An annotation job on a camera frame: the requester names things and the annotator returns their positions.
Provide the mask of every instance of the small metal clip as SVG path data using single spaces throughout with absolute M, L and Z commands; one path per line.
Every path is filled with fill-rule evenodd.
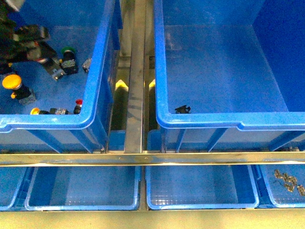
M 278 179 L 283 179 L 283 175 L 281 174 L 280 170 L 278 170 L 278 169 L 276 169 L 276 170 L 274 171 L 274 175 L 275 175 L 275 177 L 278 178 Z
M 285 182 L 290 182 L 289 175 L 287 173 L 283 173 L 283 180 Z
M 284 184 L 284 187 L 287 189 L 288 192 L 293 192 L 295 189 L 293 185 L 289 185 L 287 183 Z
M 293 184 L 293 186 L 297 186 L 297 179 L 296 177 L 289 177 L 289 182 Z
M 300 196 L 305 197 L 305 188 L 303 185 L 297 186 L 297 190 L 299 191 Z

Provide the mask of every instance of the yellow push button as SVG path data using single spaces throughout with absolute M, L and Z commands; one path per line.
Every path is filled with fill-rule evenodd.
M 21 77 L 16 74 L 8 75 L 2 81 L 2 86 L 6 89 L 16 90 L 20 87 L 21 81 Z
M 39 115 L 39 111 L 40 109 L 38 107 L 35 107 L 33 108 L 31 111 L 30 111 L 30 114 L 31 115 Z

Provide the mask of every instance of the shelf rack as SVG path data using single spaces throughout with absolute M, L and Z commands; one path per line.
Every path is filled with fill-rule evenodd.
M 122 7 L 128 7 L 128 0 Z M 153 28 L 153 0 L 134 1 L 132 54 L 124 151 L 55 154 L 23 152 L 0 154 L 0 166 L 147 166 L 305 164 L 305 152 L 167 153 L 145 151 L 148 129 L 147 92 L 149 52 Z M 302 228 L 305 209 L 224 209 L 151 211 L 146 205 L 144 176 L 138 211 L 1 212 L 0 228 Z

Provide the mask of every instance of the metal rail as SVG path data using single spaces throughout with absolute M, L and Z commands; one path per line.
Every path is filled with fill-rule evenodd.
M 143 151 L 127 154 L 2 154 L 0 167 L 8 166 L 168 166 L 305 164 L 305 152 L 236 152 L 161 154 Z

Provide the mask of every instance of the blue plastic bin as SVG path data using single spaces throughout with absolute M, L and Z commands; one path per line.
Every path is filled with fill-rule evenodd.
M 78 74 L 57 82 L 36 62 L 16 63 L 15 70 L 37 101 L 22 106 L 0 87 L 0 150 L 88 151 L 101 149 L 107 141 L 118 29 L 122 28 L 119 0 L 27 0 L 20 12 L 10 15 L 18 26 L 39 24 L 49 29 L 47 43 L 61 57 L 61 49 L 76 49 Z M 92 57 L 89 74 L 82 63 Z M 66 108 L 73 112 L 75 100 L 83 99 L 80 114 L 30 115 L 41 110 Z
M 298 185 L 305 186 L 304 165 L 264 165 L 252 166 L 260 204 L 259 208 L 304 208 L 305 196 L 301 196 L 297 187 L 289 192 L 284 181 L 275 177 L 275 170 L 287 173 L 297 179 Z
M 145 170 L 153 210 L 255 208 L 258 194 L 250 166 L 153 166 Z
M 0 168 L 0 211 L 25 210 L 24 200 L 32 173 L 33 168 Z
M 155 0 L 164 149 L 305 146 L 305 1 Z M 176 114 L 187 105 L 190 114 Z
M 28 210 L 136 210 L 140 167 L 35 168 Z

